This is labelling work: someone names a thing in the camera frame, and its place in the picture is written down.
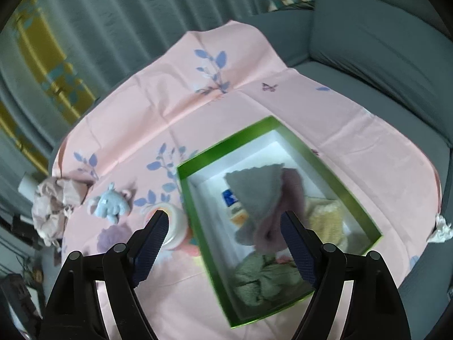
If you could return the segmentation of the blue plush elephant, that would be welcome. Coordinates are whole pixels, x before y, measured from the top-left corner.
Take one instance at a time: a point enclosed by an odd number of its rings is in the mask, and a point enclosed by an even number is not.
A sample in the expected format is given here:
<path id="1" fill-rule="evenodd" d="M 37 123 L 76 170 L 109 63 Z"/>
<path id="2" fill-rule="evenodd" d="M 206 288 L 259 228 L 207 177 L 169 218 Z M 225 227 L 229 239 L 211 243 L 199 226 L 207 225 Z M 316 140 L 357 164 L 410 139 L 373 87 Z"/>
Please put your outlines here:
<path id="1" fill-rule="evenodd" d="M 122 216 L 128 216 L 131 213 L 132 196 L 132 190 L 117 190 L 115 184 L 110 183 L 103 194 L 89 199 L 87 213 L 117 225 Z"/>

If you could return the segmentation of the grey and mauve towel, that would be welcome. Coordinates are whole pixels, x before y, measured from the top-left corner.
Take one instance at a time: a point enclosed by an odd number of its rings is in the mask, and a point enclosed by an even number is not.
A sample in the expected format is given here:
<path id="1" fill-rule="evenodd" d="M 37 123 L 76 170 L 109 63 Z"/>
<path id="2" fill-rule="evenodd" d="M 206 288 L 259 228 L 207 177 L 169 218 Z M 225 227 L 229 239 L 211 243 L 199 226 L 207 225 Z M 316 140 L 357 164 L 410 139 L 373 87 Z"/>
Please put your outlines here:
<path id="1" fill-rule="evenodd" d="M 292 211 L 303 224 L 305 194 L 298 170 L 272 164 L 227 173 L 228 187 L 249 214 L 248 220 L 235 233 L 235 240 L 252 246 L 263 254 L 287 248 L 280 229 L 281 216 Z"/>

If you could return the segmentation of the yellow fluffy towel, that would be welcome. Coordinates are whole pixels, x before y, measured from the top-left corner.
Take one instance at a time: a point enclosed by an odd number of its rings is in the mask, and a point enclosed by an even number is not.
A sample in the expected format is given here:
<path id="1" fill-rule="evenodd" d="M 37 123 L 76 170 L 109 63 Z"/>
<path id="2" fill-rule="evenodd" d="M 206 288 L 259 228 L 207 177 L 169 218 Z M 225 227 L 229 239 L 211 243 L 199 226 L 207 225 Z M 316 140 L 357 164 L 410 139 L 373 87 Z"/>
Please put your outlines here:
<path id="1" fill-rule="evenodd" d="M 309 197 L 305 212 L 309 228 L 323 243 L 332 243 L 346 251 L 348 239 L 343 230 L 344 210 L 340 201 Z"/>

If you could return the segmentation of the crumpled beige paper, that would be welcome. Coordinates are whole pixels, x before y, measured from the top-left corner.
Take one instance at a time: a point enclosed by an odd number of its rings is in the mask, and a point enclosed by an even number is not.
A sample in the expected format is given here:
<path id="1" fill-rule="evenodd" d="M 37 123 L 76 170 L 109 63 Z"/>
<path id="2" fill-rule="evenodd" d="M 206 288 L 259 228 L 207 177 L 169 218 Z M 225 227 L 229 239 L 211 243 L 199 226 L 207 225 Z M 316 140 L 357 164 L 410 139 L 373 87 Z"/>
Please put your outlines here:
<path id="1" fill-rule="evenodd" d="M 85 200 L 88 185 L 79 181 L 49 177 L 35 192 L 31 208 L 33 226 L 47 247 L 59 247 L 67 220 Z"/>

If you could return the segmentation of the green fluffy towel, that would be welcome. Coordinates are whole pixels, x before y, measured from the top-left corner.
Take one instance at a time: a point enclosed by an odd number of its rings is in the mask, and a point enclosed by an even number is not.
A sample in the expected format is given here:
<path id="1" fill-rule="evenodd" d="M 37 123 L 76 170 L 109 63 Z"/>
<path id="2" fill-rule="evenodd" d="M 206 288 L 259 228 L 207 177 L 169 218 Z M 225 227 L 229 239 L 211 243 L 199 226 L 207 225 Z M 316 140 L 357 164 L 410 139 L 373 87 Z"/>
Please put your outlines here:
<path id="1" fill-rule="evenodd" d="M 234 270 L 231 286 L 244 305 L 256 308 L 298 295 L 305 282 L 292 260 L 252 252 Z"/>

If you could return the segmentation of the pink yogurt bottle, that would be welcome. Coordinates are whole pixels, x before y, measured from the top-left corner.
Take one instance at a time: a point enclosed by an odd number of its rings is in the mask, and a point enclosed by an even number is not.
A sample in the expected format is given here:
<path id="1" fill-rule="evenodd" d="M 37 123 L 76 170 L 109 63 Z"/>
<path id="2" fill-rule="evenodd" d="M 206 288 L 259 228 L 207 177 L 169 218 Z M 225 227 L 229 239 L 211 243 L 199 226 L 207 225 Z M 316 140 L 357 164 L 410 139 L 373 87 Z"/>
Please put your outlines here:
<path id="1" fill-rule="evenodd" d="M 147 223 L 158 210 L 164 211 L 168 216 L 169 229 L 161 250 L 157 255 L 157 260 L 169 260 L 173 253 L 177 251 L 184 252 L 192 257 L 199 256 L 200 249 L 193 237 L 185 212 L 171 203 L 146 205 L 140 211 L 145 217 L 145 223 Z"/>

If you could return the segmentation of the blue orange snack pack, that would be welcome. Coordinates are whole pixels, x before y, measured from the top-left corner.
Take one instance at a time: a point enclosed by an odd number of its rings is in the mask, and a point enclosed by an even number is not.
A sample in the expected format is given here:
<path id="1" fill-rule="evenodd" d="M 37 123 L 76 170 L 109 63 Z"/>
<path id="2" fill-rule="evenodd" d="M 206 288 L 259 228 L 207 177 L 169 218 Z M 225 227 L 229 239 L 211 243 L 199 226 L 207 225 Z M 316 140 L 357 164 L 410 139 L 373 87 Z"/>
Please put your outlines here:
<path id="1" fill-rule="evenodd" d="M 248 220 L 249 214 L 236 198 L 231 190 L 222 192 L 223 201 L 225 202 L 228 210 L 230 221 L 236 226 L 241 227 Z"/>

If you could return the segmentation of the green cardboard box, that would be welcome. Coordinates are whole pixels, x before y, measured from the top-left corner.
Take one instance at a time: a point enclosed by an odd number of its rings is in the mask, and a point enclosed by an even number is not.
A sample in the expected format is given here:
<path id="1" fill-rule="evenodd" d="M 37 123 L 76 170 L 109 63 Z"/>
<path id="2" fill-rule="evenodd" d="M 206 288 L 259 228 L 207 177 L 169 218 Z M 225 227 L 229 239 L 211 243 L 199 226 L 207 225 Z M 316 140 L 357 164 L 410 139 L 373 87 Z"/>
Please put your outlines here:
<path id="1" fill-rule="evenodd" d="M 297 218 L 325 243 L 361 255 L 382 234 L 316 152 L 273 117 L 264 118 L 177 169 L 184 206 L 213 290 L 231 328 L 307 297 L 280 230 Z"/>

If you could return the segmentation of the teal sofa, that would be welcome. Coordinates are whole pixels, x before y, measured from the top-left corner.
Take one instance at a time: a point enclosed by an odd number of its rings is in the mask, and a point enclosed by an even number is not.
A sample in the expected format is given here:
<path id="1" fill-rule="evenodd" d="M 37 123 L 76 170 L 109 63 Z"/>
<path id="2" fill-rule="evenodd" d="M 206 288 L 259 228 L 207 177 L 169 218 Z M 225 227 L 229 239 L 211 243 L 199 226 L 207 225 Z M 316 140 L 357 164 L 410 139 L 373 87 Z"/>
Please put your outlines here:
<path id="1" fill-rule="evenodd" d="M 357 124 L 322 144 L 403 241 L 422 243 L 441 184 L 452 218 L 452 39 L 428 0 L 316 0 L 247 22 L 291 68 L 363 106 Z"/>

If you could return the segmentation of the pink floral cloth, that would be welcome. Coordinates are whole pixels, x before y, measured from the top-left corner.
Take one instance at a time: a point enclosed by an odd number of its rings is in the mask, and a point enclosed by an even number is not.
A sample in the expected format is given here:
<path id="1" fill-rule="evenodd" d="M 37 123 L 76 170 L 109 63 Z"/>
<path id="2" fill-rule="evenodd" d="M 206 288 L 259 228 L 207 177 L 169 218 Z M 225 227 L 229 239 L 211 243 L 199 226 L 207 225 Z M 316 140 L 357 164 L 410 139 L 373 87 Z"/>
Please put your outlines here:
<path id="1" fill-rule="evenodd" d="M 442 177 L 395 125 L 287 67 L 230 22 L 189 31 L 85 115 L 56 177 L 90 183 L 67 252 L 107 254 L 168 213 L 135 289 L 159 339 L 289 339 L 312 298 L 279 232 L 293 210 L 325 243 L 381 254 L 397 286 L 441 210 Z"/>

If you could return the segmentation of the teal curtain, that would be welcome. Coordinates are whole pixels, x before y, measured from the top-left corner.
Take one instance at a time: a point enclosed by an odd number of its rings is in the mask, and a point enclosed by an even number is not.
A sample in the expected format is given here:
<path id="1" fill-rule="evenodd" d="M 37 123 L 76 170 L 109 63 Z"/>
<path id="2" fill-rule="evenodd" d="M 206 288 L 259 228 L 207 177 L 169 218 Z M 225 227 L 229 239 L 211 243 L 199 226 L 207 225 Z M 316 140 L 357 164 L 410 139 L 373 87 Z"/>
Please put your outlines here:
<path id="1" fill-rule="evenodd" d="M 265 12 L 271 0 L 1 0 L 1 212 L 28 215 L 24 175 L 126 76 L 185 32 Z"/>

